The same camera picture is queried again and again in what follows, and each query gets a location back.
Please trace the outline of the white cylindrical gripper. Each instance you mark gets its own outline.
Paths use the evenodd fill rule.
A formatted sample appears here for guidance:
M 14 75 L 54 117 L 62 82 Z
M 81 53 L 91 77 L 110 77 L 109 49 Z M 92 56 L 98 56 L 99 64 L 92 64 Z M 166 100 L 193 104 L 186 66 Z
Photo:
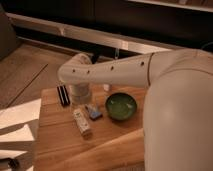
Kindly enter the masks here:
M 69 89 L 74 104 L 86 104 L 91 101 L 92 93 L 88 83 L 70 85 Z

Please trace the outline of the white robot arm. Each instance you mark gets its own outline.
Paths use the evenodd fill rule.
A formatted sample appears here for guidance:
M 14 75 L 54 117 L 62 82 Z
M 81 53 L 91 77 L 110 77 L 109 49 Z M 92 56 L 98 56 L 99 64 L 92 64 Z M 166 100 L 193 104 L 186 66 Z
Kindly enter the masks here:
M 146 87 L 143 110 L 146 171 L 213 171 L 213 54 L 199 49 L 155 52 L 92 64 L 78 54 L 59 79 Z

